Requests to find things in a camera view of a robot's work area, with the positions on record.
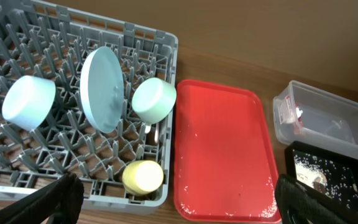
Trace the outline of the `white plastic fork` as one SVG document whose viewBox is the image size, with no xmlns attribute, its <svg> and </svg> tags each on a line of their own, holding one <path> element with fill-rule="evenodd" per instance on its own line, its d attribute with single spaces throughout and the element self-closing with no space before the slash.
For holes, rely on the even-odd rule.
<svg viewBox="0 0 358 224">
<path fill-rule="evenodd" d="M 159 123 L 155 124 L 155 132 L 154 132 L 154 143 L 158 144 L 159 143 Z"/>
</svg>

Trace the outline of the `yellow cup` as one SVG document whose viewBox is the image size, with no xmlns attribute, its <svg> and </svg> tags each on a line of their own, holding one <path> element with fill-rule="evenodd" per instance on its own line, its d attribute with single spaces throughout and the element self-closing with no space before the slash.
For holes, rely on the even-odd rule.
<svg viewBox="0 0 358 224">
<path fill-rule="evenodd" d="M 122 183 L 132 195 L 147 195 L 162 185 L 163 176 L 163 169 L 155 161 L 134 161 L 124 169 Z"/>
</svg>

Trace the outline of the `green bowl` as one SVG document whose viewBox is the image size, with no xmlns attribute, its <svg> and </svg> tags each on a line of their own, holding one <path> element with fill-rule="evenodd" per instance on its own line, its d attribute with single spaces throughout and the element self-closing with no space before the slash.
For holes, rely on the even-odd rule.
<svg viewBox="0 0 358 224">
<path fill-rule="evenodd" d="M 159 78 L 142 82 L 132 97 L 132 109 L 147 124 L 163 120 L 173 109 L 177 91 L 174 85 Z"/>
</svg>

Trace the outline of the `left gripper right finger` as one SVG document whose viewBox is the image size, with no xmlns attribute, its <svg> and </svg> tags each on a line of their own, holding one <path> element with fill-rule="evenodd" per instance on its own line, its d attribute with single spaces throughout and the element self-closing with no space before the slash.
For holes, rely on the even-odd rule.
<svg viewBox="0 0 358 224">
<path fill-rule="evenodd" d="M 287 174 L 277 180 L 275 199 L 283 224 L 358 224 L 358 214 Z"/>
</svg>

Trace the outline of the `spilled rice and food scraps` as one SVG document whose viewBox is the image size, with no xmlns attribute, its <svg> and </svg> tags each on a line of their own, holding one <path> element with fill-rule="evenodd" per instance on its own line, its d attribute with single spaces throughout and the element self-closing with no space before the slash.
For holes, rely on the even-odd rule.
<svg viewBox="0 0 358 224">
<path fill-rule="evenodd" d="M 293 150 L 296 179 L 358 212 L 358 191 L 354 175 L 347 166 Z"/>
</svg>

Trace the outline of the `blue bowl with food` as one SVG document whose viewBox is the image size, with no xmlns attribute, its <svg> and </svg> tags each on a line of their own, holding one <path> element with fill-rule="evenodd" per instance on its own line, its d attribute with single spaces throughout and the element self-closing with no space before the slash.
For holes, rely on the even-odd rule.
<svg viewBox="0 0 358 224">
<path fill-rule="evenodd" d="M 9 89 L 2 104 L 6 121 L 30 131 L 39 127 L 52 108 L 56 94 L 54 81 L 25 75 Z"/>
</svg>

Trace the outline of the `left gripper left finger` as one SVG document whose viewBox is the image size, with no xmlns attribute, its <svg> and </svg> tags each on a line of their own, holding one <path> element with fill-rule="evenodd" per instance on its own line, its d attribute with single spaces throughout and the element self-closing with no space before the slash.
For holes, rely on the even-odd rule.
<svg viewBox="0 0 358 224">
<path fill-rule="evenodd" d="M 58 180 L 0 210 L 0 224 L 76 223 L 84 201 L 84 186 L 75 174 Z"/>
</svg>

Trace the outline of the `clear plastic bin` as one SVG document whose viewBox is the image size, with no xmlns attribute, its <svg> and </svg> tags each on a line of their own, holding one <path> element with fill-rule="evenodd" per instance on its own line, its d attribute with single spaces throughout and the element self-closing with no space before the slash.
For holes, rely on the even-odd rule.
<svg viewBox="0 0 358 224">
<path fill-rule="evenodd" d="M 280 124 L 278 104 L 287 95 L 302 110 L 303 134 L 294 134 L 294 126 Z M 304 142 L 358 159 L 358 103 L 313 86 L 292 80 L 273 99 L 273 122 L 277 139 L 286 145 Z"/>
</svg>

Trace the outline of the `light blue plate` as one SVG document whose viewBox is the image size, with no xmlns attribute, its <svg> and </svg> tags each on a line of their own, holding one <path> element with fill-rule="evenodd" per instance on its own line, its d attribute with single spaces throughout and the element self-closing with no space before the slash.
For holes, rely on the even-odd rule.
<svg viewBox="0 0 358 224">
<path fill-rule="evenodd" d="M 109 47 L 92 51 L 80 76 L 80 98 L 86 119 L 98 131 L 111 133 L 121 119 L 124 80 L 117 56 Z"/>
</svg>

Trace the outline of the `black tray bin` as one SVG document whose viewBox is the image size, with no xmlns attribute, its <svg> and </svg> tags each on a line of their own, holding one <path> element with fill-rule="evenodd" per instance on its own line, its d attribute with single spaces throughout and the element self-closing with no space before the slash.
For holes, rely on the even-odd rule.
<svg viewBox="0 0 358 224">
<path fill-rule="evenodd" d="M 357 191 L 358 191 L 358 160 L 357 159 L 354 159 L 354 158 L 351 158 L 348 156 L 344 156 L 344 155 L 341 155 L 341 154 L 338 154 L 335 152 L 331 152 L 329 150 L 325 150 L 320 147 L 312 146 L 312 145 L 309 145 L 309 144 L 306 144 L 303 142 L 295 141 L 295 142 L 291 143 L 285 149 L 285 161 L 286 161 L 286 167 L 287 167 L 287 174 L 294 178 L 296 178 L 296 172 L 295 172 L 295 161 L 294 161 L 294 156 L 293 156 L 293 150 L 310 153 L 314 156 L 322 157 L 324 159 L 338 162 L 338 163 L 341 163 L 341 164 L 347 166 L 348 168 L 350 168 L 350 170 L 352 171 L 352 173 L 354 175 L 354 179 L 355 179 Z M 352 212 L 355 212 L 356 214 L 358 214 L 358 212 L 356 212 L 354 210 L 350 210 L 350 209 L 346 208 L 345 206 L 341 205 L 340 203 L 337 203 L 337 204 L 349 211 L 352 211 Z"/>
</svg>

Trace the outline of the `red snack wrapper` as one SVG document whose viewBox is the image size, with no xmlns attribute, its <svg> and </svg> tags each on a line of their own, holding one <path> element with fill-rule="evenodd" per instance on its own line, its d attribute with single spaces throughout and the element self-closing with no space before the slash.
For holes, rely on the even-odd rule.
<svg viewBox="0 0 358 224">
<path fill-rule="evenodd" d="M 296 111 L 296 122 L 293 122 L 293 126 L 294 126 L 294 134 L 296 135 L 302 135 L 303 134 L 303 121 L 302 121 L 302 114 L 303 114 L 303 110 L 296 105 L 295 107 L 295 111 Z"/>
</svg>

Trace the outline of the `grey dishwasher rack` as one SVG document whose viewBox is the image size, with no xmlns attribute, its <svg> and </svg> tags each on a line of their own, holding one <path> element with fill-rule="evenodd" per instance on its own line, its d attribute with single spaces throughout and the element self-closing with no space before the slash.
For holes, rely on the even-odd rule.
<svg viewBox="0 0 358 224">
<path fill-rule="evenodd" d="M 80 73 L 88 54 L 109 47 L 124 79 L 123 114 L 108 134 L 95 130 L 80 100 Z M 174 84 L 178 55 L 175 35 L 44 1 L 0 1 L 0 200 L 19 200 L 64 173 L 78 175 L 85 187 L 83 208 L 137 214 L 156 211 L 167 199 L 172 115 L 145 134 L 132 109 L 136 88 L 149 78 Z M 26 131 L 4 120 L 2 104 L 24 75 L 54 81 L 56 101 L 45 121 Z M 122 183 L 134 161 L 155 161 L 162 185 L 132 195 Z"/>
</svg>

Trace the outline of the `white plastic spoon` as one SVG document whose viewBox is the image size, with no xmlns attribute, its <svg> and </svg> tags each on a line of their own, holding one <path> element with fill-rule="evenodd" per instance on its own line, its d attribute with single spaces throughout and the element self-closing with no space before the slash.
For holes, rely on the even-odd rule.
<svg viewBox="0 0 358 224">
<path fill-rule="evenodd" d="M 152 125 L 151 124 L 146 124 L 145 125 L 145 134 L 148 134 L 151 131 Z"/>
</svg>

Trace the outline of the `red plastic tray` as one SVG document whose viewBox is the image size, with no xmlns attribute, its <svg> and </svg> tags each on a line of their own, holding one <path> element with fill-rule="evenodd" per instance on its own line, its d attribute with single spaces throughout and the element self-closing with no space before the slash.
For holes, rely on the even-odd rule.
<svg viewBox="0 0 358 224">
<path fill-rule="evenodd" d="M 277 179 L 255 93 L 197 80 L 177 85 L 173 199 L 183 218 L 278 223 Z"/>
</svg>

